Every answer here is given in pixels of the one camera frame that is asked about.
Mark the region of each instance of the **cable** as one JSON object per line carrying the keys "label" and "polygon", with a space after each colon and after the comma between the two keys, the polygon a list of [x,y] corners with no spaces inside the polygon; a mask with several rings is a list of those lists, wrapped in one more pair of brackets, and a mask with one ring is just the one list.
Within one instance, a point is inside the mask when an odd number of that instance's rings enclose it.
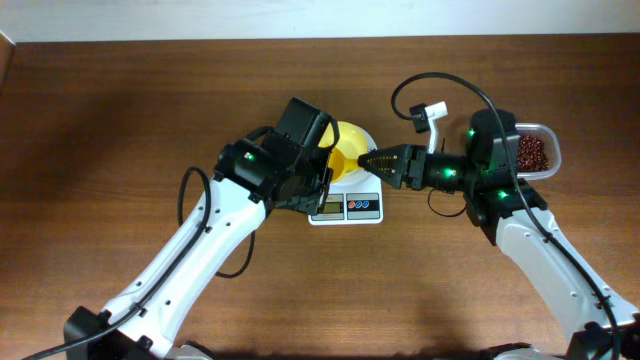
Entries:
{"label": "cable", "polygon": [[457,213],[454,213],[454,214],[443,214],[443,213],[440,213],[440,212],[436,211],[436,209],[434,209],[431,206],[431,194],[436,190],[437,190],[436,188],[431,189],[431,191],[429,191],[429,196],[427,196],[427,205],[429,205],[429,209],[431,209],[431,211],[433,211],[434,213],[436,213],[436,214],[438,214],[438,215],[440,215],[442,217],[458,217],[458,216],[464,214],[464,212],[467,210],[467,204],[465,204],[464,207],[462,208],[462,210],[460,210],[460,211],[458,211]]}
{"label": "cable", "polygon": [[613,315],[613,311],[611,310],[611,305],[609,304],[607,298],[602,294],[602,291],[600,291],[600,288],[598,287],[598,285],[595,283],[595,281],[584,269],[584,267],[582,267],[582,265],[578,262],[578,260],[576,260],[576,258],[573,257],[573,255],[564,246],[562,246],[560,242],[558,242],[558,239],[556,239],[553,236],[553,234],[551,234],[549,231],[547,231],[547,229],[545,229],[542,226],[540,221],[538,221],[538,219],[533,214],[533,211],[531,211],[531,208],[529,207],[529,204],[527,204],[527,200],[524,197],[524,193],[520,188],[520,184],[518,183],[518,175],[516,173],[516,169],[513,164],[513,161],[511,160],[511,150],[509,149],[508,146],[506,146],[508,141],[507,141],[507,135],[504,131],[504,126],[502,125],[502,120],[500,119],[500,115],[498,114],[498,110],[496,109],[495,105],[493,104],[491,99],[489,99],[489,96],[485,94],[484,91],[482,91],[479,87],[455,75],[440,73],[440,72],[426,72],[426,73],[417,74],[408,78],[407,80],[400,83],[400,85],[398,85],[398,87],[393,91],[393,94],[391,95],[391,107],[393,108],[393,112],[395,112],[396,115],[398,115],[402,119],[413,120],[414,117],[404,115],[398,110],[396,106],[396,98],[398,97],[398,93],[400,93],[400,90],[402,90],[402,88],[404,88],[408,84],[416,80],[428,79],[428,78],[441,78],[441,79],[447,79],[447,80],[456,82],[466,87],[467,89],[473,91],[485,102],[485,104],[487,104],[487,106],[493,113],[493,116],[496,119],[496,122],[498,123],[498,129],[500,130],[500,137],[502,139],[502,143],[505,145],[503,146],[503,148],[504,148],[505,155],[507,156],[507,167],[509,168],[509,175],[511,176],[513,187],[515,188],[516,193],[518,193],[518,196],[522,201],[522,205],[524,207],[525,212],[529,216],[529,219],[531,219],[531,222],[533,223],[533,225],[538,229],[538,231],[540,231],[540,233],[545,237],[545,239],[551,244],[553,244],[558,249],[558,251],[560,251],[560,253],[562,253],[562,255],[565,258],[567,258],[567,260],[569,260],[569,262],[576,268],[576,270],[578,270],[580,275],[582,275],[584,280],[589,284],[589,286],[595,293],[596,297],[598,298],[598,301],[600,302],[600,305],[604,309],[607,315],[607,318],[609,319],[609,322],[611,323],[611,337],[613,341],[613,350],[611,352],[611,359],[618,360],[620,357],[620,342],[618,341],[619,328],[618,328],[618,323],[616,322],[616,318]]}
{"label": "cable", "polygon": [[[182,204],[184,203],[184,193],[187,188],[186,180],[188,180],[188,178],[182,179],[182,183],[180,184],[180,190],[178,191],[178,225],[180,226],[182,226],[182,224],[184,223],[184,220],[182,217]],[[223,272],[218,271],[216,272],[216,276],[221,277],[223,279],[233,279],[235,277],[242,275],[242,273],[247,269],[247,267],[249,266],[249,263],[251,262],[251,257],[253,256],[253,247],[255,245],[255,242],[256,242],[256,232],[252,231],[251,240],[249,242],[249,251],[247,252],[247,258],[245,259],[242,267],[240,267],[240,270],[234,272],[233,274],[225,274]]]}
{"label": "cable", "polygon": [[137,315],[139,311],[141,311],[144,308],[144,305],[153,297],[153,295],[155,295],[155,293],[158,291],[158,289],[160,289],[162,284],[164,284],[164,282],[169,278],[173,270],[175,270],[178,264],[180,264],[182,259],[187,255],[189,250],[193,248],[193,246],[196,244],[196,242],[198,241],[198,239],[206,229],[207,223],[209,222],[209,215],[211,214],[211,187],[209,185],[209,178],[204,173],[204,171],[193,166],[187,169],[187,171],[185,172],[182,178],[180,189],[183,189],[184,187],[186,187],[187,181],[189,180],[189,176],[191,176],[191,173],[194,171],[197,172],[198,175],[200,175],[200,177],[202,178],[202,184],[204,185],[205,206],[204,206],[204,215],[202,216],[202,221],[200,221],[200,223],[198,224],[198,227],[196,228],[196,232],[193,234],[193,236],[191,236],[191,238],[189,239],[185,247],[180,251],[178,256],[176,256],[176,258],[171,262],[171,264],[169,264],[167,269],[165,269],[165,271],[162,273],[160,278],[153,284],[151,289],[142,297],[142,299],[140,299],[136,303],[133,303],[131,305],[131,309],[129,310],[129,312],[127,312],[122,318],[118,319],[116,322],[107,326],[103,330],[93,335],[88,335],[83,338],[68,342],[66,344],[58,345],[50,349],[40,351],[33,355],[27,356],[22,360],[43,359],[67,350],[71,350],[77,346],[86,344],[88,342],[98,340],[101,337],[117,330],[122,324],[129,321],[131,318]]}

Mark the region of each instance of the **yellow object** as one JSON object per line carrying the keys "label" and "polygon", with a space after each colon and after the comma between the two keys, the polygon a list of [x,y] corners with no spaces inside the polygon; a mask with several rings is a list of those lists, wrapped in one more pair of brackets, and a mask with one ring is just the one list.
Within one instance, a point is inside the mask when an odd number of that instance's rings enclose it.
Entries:
{"label": "yellow object", "polygon": [[[367,137],[362,129],[348,122],[338,121],[338,130],[340,130],[340,140],[329,157],[329,167],[333,169],[332,183],[340,181],[350,172],[362,169],[358,166],[358,157],[366,154],[368,150]],[[333,144],[333,129],[329,125],[319,146],[328,147],[331,144]]]}

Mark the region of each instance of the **white container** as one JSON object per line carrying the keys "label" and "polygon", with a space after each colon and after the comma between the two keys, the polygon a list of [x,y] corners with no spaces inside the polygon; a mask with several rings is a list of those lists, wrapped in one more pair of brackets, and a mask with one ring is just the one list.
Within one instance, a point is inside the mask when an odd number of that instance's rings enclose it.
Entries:
{"label": "white container", "polygon": [[530,180],[542,180],[555,175],[562,165],[562,155],[560,154],[560,144],[553,130],[541,124],[520,124],[516,123],[516,130],[522,135],[535,136],[544,143],[544,153],[549,160],[549,170],[538,172],[519,172],[518,177]]}

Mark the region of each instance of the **wooden table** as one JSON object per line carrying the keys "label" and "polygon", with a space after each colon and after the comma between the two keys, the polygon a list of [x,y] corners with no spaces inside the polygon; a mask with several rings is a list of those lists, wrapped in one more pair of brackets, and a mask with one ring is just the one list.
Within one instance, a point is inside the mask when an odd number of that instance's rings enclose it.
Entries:
{"label": "wooden table", "polygon": [[[423,71],[462,76],[556,132],[562,168],[535,186],[582,255],[640,305],[639,35],[19,44],[0,97],[0,358],[57,345],[77,306],[99,311],[118,294],[176,230],[184,170],[210,171],[225,144],[275,124],[292,96],[379,146],[423,143],[389,106]],[[441,133],[457,152],[483,107],[442,80],[401,97],[405,109],[446,100]],[[200,192],[194,181],[189,200]],[[426,195],[385,187],[376,226],[312,227],[275,211],[247,272],[214,280],[176,343],[436,355],[525,341],[564,353],[519,269],[465,216],[431,213]]]}

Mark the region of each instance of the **white digital scale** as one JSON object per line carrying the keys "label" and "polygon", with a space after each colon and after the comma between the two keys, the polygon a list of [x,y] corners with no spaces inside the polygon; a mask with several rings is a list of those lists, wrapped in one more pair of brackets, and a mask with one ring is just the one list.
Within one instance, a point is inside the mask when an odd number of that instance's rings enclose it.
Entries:
{"label": "white digital scale", "polygon": [[[367,138],[368,151],[376,150],[371,135],[362,132]],[[383,215],[382,181],[358,170],[331,184],[322,213],[309,216],[309,222],[311,225],[379,224]]]}

